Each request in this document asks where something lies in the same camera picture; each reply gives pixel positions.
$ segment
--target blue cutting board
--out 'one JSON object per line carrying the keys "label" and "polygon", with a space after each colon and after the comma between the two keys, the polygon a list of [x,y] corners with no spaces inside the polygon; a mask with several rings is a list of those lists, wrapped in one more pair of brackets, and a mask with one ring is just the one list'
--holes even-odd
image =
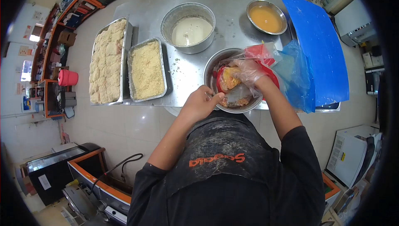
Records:
{"label": "blue cutting board", "polygon": [[326,11],[305,0],[282,1],[313,70],[315,106],[349,100],[344,54]]}

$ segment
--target white batter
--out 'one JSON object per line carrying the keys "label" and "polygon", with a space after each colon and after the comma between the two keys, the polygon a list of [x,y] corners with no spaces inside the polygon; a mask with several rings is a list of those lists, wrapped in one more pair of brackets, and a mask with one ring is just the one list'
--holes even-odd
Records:
{"label": "white batter", "polygon": [[172,42],[177,46],[199,43],[212,31],[212,25],[205,19],[189,17],[176,24],[172,32]]}

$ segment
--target window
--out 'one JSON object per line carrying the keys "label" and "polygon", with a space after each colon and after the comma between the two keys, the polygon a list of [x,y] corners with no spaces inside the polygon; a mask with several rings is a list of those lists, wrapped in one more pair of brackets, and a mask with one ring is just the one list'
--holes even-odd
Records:
{"label": "window", "polygon": [[35,36],[34,34],[31,34],[31,35],[29,36],[29,40],[30,40],[30,41],[33,41],[33,42],[38,42],[38,41],[40,40],[40,37]]}
{"label": "window", "polygon": [[32,61],[24,60],[22,65],[21,81],[30,81],[30,72],[32,71]]}
{"label": "window", "polygon": [[42,31],[42,26],[36,25],[33,28],[32,34],[29,36],[29,40],[33,42],[38,42],[40,40],[40,32]]}

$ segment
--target black shirt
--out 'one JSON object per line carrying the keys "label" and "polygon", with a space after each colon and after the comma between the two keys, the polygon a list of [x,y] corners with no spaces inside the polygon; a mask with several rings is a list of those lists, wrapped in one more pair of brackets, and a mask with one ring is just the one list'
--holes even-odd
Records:
{"label": "black shirt", "polygon": [[269,187],[217,174],[169,198],[168,171],[146,163],[136,174],[127,225],[318,225],[325,204],[322,174],[305,127],[284,136],[281,155],[268,150],[275,162]]}

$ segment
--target red bucket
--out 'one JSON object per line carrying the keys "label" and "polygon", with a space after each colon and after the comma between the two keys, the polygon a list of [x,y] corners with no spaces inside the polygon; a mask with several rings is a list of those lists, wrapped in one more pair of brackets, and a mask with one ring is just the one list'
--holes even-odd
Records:
{"label": "red bucket", "polygon": [[76,85],[77,84],[78,75],[76,72],[69,71],[66,69],[61,69],[58,74],[58,85],[66,86],[66,85]]}

